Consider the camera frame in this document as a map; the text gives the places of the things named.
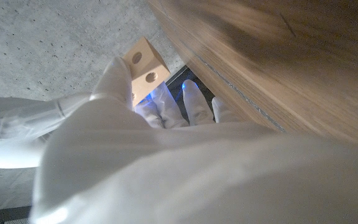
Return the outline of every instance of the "white glove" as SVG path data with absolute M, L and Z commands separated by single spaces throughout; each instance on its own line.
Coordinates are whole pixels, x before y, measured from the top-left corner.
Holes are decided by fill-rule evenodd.
M 212 114 L 195 82 L 184 81 L 182 89 L 190 126 L 214 123 L 214 115 L 217 123 L 239 121 L 236 115 L 218 97 L 214 97 L 212 100 L 214 110 L 214 114 Z M 165 83 L 161 83 L 136 105 L 135 112 L 141 115 L 153 128 L 170 129 L 188 126 Z

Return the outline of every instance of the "concrete ceiling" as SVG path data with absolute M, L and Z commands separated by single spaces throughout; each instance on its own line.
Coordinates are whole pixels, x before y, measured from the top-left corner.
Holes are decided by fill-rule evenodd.
M 174 74 L 184 63 L 145 1 L 0 1 L 0 97 L 50 100 L 91 91 L 141 36 Z M 35 169 L 0 169 L 0 209 L 31 204 Z

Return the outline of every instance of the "wooden block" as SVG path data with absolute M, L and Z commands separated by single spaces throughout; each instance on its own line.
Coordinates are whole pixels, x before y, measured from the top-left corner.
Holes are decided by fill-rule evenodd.
M 132 74 L 133 106 L 169 77 L 169 69 L 161 55 L 145 37 L 140 38 L 123 59 Z

